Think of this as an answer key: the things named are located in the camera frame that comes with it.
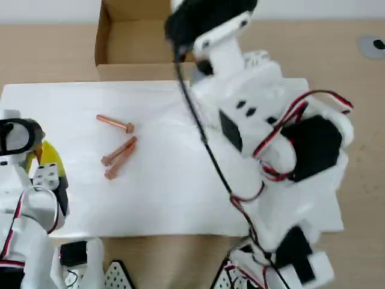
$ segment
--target black wire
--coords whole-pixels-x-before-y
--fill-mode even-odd
[[[199,119],[199,116],[197,114],[197,111],[195,109],[195,106],[194,104],[192,103],[192,100],[189,96],[189,93],[188,93],[188,90],[187,90],[187,87],[186,87],[186,84],[185,84],[185,81],[183,80],[183,73],[182,73],[182,68],[181,68],[181,65],[180,65],[180,59],[183,55],[180,54],[178,48],[174,48],[174,66],[175,66],[175,71],[176,71],[176,75],[177,75],[177,80],[179,82],[179,85],[180,85],[180,88],[182,89],[182,92],[183,92],[183,95],[185,97],[185,100],[187,102],[187,105],[188,105],[188,108],[196,122],[196,125],[198,127],[198,130],[199,130],[199,133],[200,133],[200,137],[201,137],[201,140],[207,150],[207,153],[209,154],[210,156],[210,159],[212,161],[212,164],[214,165],[215,167],[215,170],[217,171],[224,187],[226,188],[227,192],[232,195],[233,194],[233,191],[229,185],[229,183],[226,181],[226,178],[224,177],[223,175],[223,172],[217,162],[217,159],[215,158],[210,146],[209,146],[209,142],[208,142],[208,139],[207,139],[207,136],[206,136],[206,133],[205,133],[205,130],[203,129],[203,125],[202,125],[202,122],[200,121]],[[249,226],[253,226],[253,224],[251,223],[251,220],[247,220],[248,221],[248,224]],[[284,283],[286,289],[290,289],[288,283],[285,281],[285,279],[283,278],[283,276],[281,275],[281,273],[279,272],[279,269],[277,268],[277,266],[274,264],[274,262],[271,260],[271,253],[269,252],[266,252],[262,247],[261,245],[259,244],[258,240],[256,240],[255,238],[251,237],[251,240],[253,241],[253,243],[262,251],[262,253],[264,254],[265,258],[269,261],[270,263],[270,266],[274,269],[274,271],[276,271],[276,273],[278,274],[279,278],[282,280],[282,282]]]
[[[74,275],[76,276],[75,281],[73,281],[71,285],[68,285],[68,286],[67,286],[67,288],[70,288],[70,287],[74,286],[74,284],[78,281],[79,276],[78,276],[78,274],[76,274],[74,271],[71,271],[71,270],[67,270],[67,271],[68,271],[69,273],[74,274]]]
[[[222,172],[221,168],[219,167],[219,164],[218,164],[217,160],[215,159],[214,154],[212,153],[212,150],[211,150],[211,148],[209,146],[209,143],[208,143],[208,139],[207,139],[205,130],[203,129],[202,122],[200,121],[199,116],[198,116],[198,114],[196,112],[195,106],[192,103],[192,101],[190,99],[190,96],[188,94],[185,81],[183,80],[182,69],[180,67],[180,56],[179,56],[179,53],[177,53],[177,52],[175,52],[174,64],[175,64],[176,75],[177,75],[177,78],[178,78],[178,81],[179,81],[180,88],[183,91],[183,94],[184,94],[185,99],[187,101],[187,105],[188,105],[188,107],[190,109],[190,112],[191,112],[191,114],[192,114],[192,116],[193,116],[193,118],[194,118],[194,120],[195,120],[195,122],[197,124],[197,127],[198,127],[198,130],[199,130],[202,142],[203,142],[203,144],[204,144],[204,146],[205,146],[205,148],[207,150],[207,153],[210,156],[210,159],[211,159],[211,161],[212,161],[212,163],[213,163],[213,165],[215,167],[215,170],[217,171],[219,177],[221,178],[221,181],[222,181],[224,187],[226,188],[227,192],[231,195],[231,194],[233,194],[233,191],[230,188],[229,183],[226,181],[226,178],[224,177],[223,172]]]

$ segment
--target white wall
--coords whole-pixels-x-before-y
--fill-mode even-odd
[[[96,22],[99,6],[100,0],[0,0],[0,23]],[[385,0],[260,0],[256,17],[385,18]]]

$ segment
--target box flap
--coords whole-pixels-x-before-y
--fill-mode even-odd
[[[102,0],[111,21],[166,19],[171,14],[170,0]]]
[[[108,35],[111,24],[105,6],[100,6],[99,26],[97,28],[95,42],[95,65],[107,64]]]
[[[173,62],[165,41],[163,20],[114,22],[109,32],[107,63],[140,64]]]

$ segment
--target black plastic part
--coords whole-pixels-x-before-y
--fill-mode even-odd
[[[257,0],[184,0],[165,23],[166,39],[190,50],[198,36],[256,6]]]
[[[282,129],[294,147],[297,163],[292,175],[294,182],[300,182],[337,163],[342,136],[329,120],[314,116],[300,123]]]
[[[239,250],[244,253],[254,253],[253,247],[250,244],[240,248]]]
[[[0,267],[0,282],[6,289],[20,289],[24,278],[24,270]]]
[[[221,120],[222,132],[224,136],[234,145],[234,147],[236,147],[237,150],[242,152],[243,142],[241,134],[239,133],[238,126],[221,110],[219,111],[219,117]]]
[[[268,124],[272,125],[274,122],[277,121],[277,119],[275,117],[269,117],[266,121]]]
[[[120,267],[122,268],[123,272],[125,273],[126,278],[129,282],[130,286],[132,287],[132,289],[135,289],[136,287],[134,286],[134,283],[132,282],[132,279],[131,279],[128,271],[127,271],[127,268],[126,268],[124,262],[122,260],[113,260],[111,263],[113,263],[113,262],[117,262],[120,264]]]
[[[68,268],[87,263],[87,242],[79,241],[60,246],[60,264]]]
[[[246,117],[253,116],[256,111],[257,109],[255,107],[249,108],[248,111],[246,112]]]
[[[276,251],[276,266],[284,268],[293,265],[301,284],[315,279],[307,256],[313,253],[309,242],[300,227],[293,227],[285,236]]]
[[[374,40],[373,45],[379,50],[385,49],[385,43],[380,39]]]
[[[246,104],[246,101],[239,101],[238,104],[236,105],[236,109],[240,109],[242,107],[244,107]]]
[[[57,187],[56,190],[54,190],[54,193],[58,199],[59,206],[61,208],[61,211],[63,213],[63,216],[67,216],[68,211],[68,195],[67,195],[67,188],[68,188],[68,180],[67,177],[59,177],[59,187]]]
[[[13,129],[14,123],[22,125],[27,130],[29,137],[24,147],[20,149],[7,149],[7,136]],[[0,120],[0,157],[3,155],[17,155],[31,150],[44,137],[40,125],[32,119],[2,119]]]
[[[214,74],[211,63],[208,60],[202,60],[197,62],[197,68],[201,73],[203,73],[206,76]]]

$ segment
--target perforated plate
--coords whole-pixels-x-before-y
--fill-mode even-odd
[[[113,261],[105,273],[106,289],[135,289],[121,261]]]
[[[214,280],[212,289],[254,289],[255,287],[251,282],[248,282],[237,270],[229,270],[227,274],[224,269],[225,266],[232,265],[231,261],[227,258],[223,261],[222,266]]]

